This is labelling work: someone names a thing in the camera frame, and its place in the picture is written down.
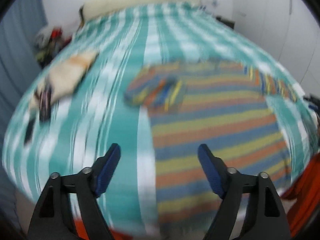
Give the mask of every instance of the beige pouch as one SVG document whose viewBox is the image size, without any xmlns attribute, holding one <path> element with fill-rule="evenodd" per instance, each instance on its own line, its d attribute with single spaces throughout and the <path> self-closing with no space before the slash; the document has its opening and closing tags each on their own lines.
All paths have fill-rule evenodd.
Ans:
<svg viewBox="0 0 320 240">
<path fill-rule="evenodd" d="M 95 61 L 97 54 L 96 51 L 79 53 L 53 66 L 48 75 L 38 83 L 30 100 L 29 109 L 39 108 L 39 96 L 48 85 L 52 88 L 50 105 L 53 105 L 60 98 L 72 94 Z"/>
</svg>

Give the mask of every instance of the green and white striped bedsheet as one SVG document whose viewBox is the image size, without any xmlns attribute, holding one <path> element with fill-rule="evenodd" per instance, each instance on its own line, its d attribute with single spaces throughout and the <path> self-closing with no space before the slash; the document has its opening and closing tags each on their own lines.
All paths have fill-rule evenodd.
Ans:
<svg viewBox="0 0 320 240">
<path fill-rule="evenodd" d="M 149 4 L 127 8 L 85 24 L 56 62 L 87 49 L 100 54 L 76 94 L 60 100 L 51 121 L 34 126 L 32 141 L 23 145 L 28 121 L 28 101 L 35 80 L 21 99 L 8 126 L 3 166 L 9 177 L 36 202 L 49 175 L 77 173 L 103 156 L 111 143 L 121 146 L 122 157 L 107 193 L 98 199 L 112 228 L 132 235 L 156 235 L 155 158 L 147 111 L 125 105 L 123 93 L 145 64 L 183 59 L 220 57 L 254 65 L 303 90 L 269 54 L 233 32 L 210 15 L 185 3 Z M 316 126 L 302 100 L 268 97 L 292 159 L 292 178 L 301 174 L 317 150 Z M 72 207 L 79 215 L 76 198 Z"/>
</svg>

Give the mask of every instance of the metal bolt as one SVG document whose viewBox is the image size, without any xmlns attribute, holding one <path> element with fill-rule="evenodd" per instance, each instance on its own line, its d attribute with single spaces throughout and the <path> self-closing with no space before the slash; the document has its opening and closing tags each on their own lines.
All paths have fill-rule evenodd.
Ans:
<svg viewBox="0 0 320 240">
<path fill-rule="evenodd" d="M 231 174 L 237 173 L 237 170 L 236 170 L 234 167 L 229 167 L 229 168 L 227 168 L 227 171 L 228 171 L 229 173 L 231 173 Z"/>
<path fill-rule="evenodd" d="M 82 172 L 84 174 L 90 173 L 91 171 L 92 171 L 91 167 L 85 167 L 85 168 L 82 169 Z"/>
<path fill-rule="evenodd" d="M 263 177 L 264 179 L 269 177 L 268 173 L 265 173 L 265 172 L 261 172 L 260 176 Z"/>
<path fill-rule="evenodd" d="M 54 173 L 51 173 L 50 178 L 51 178 L 51 179 L 56 179 L 56 178 L 59 177 L 59 176 L 60 176 L 59 173 L 54 172 Z"/>
</svg>

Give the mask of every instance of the curtain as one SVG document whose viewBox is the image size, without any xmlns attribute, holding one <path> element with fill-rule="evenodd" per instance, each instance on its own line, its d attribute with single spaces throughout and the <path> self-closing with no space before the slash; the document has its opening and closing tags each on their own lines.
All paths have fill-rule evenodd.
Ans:
<svg viewBox="0 0 320 240">
<path fill-rule="evenodd" d="M 41 71 L 33 41 L 46 25 L 41 0 L 15 0 L 0 22 L 0 157 L 6 127 L 21 96 Z M 0 165 L 0 208 L 18 228 L 15 188 Z"/>
</svg>

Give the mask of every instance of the orange cloth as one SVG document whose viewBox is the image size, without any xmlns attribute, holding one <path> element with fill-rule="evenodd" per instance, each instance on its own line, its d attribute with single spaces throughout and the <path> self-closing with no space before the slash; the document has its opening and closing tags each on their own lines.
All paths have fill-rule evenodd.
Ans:
<svg viewBox="0 0 320 240">
<path fill-rule="evenodd" d="M 87 235 L 87 231 L 85 231 L 84 224 L 83 224 L 82 220 L 81 219 L 75 220 L 75 225 L 76 225 L 76 230 L 77 230 L 78 236 L 85 239 L 85 240 L 89 240 L 89 237 Z M 111 229 L 109 229 L 109 230 L 112 233 L 113 238 L 115 240 L 131 240 L 132 239 L 131 236 L 127 236 L 127 235 L 118 233 L 118 232 L 113 231 Z"/>
<path fill-rule="evenodd" d="M 287 214 L 293 237 L 320 203 L 320 154 L 310 160 L 302 175 L 281 197 L 287 200 L 297 199 Z"/>
</svg>

